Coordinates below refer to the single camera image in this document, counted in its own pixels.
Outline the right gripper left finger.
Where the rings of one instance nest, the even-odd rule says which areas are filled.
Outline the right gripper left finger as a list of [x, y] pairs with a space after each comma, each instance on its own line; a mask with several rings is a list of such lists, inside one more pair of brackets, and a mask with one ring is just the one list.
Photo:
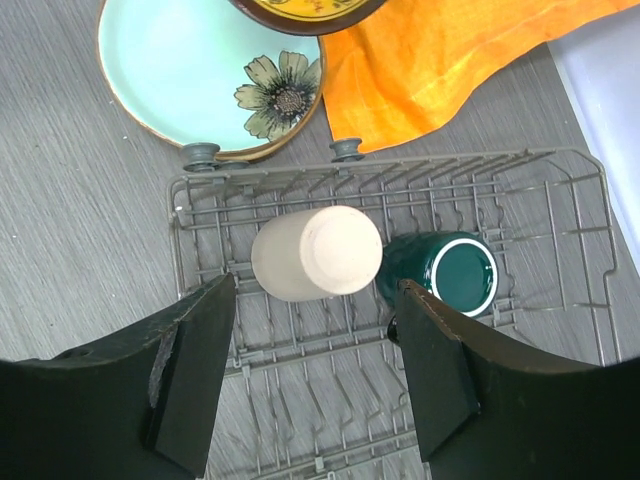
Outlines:
[[49, 359], [1, 364], [5, 479], [198, 479], [236, 312], [231, 275]]

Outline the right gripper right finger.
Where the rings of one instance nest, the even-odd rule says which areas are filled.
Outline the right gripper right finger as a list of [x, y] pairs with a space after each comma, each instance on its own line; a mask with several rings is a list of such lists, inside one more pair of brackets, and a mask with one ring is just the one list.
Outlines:
[[595, 366], [456, 312], [411, 280], [396, 321], [421, 459], [435, 479], [635, 479], [639, 362]]

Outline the beige tumbler cup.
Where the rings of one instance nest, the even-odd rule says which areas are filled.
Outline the beige tumbler cup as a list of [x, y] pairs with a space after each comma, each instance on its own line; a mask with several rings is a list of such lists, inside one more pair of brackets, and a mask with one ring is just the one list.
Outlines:
[[374, 222], [353, 207], [336, 205], [267, 222], [253, 241], [251, 266], [268, 294], [301, 302], [364, 289], [377, 275], [382, 256]]

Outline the yellow brown patterned plate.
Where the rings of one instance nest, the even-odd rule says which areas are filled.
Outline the yellow brown patterned plate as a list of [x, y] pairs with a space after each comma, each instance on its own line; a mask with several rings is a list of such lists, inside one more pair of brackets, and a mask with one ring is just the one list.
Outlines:
[[321, 36], [345, 30], [376, 12], [385, 0], [232, 0], [259, 24], [297, 36]]

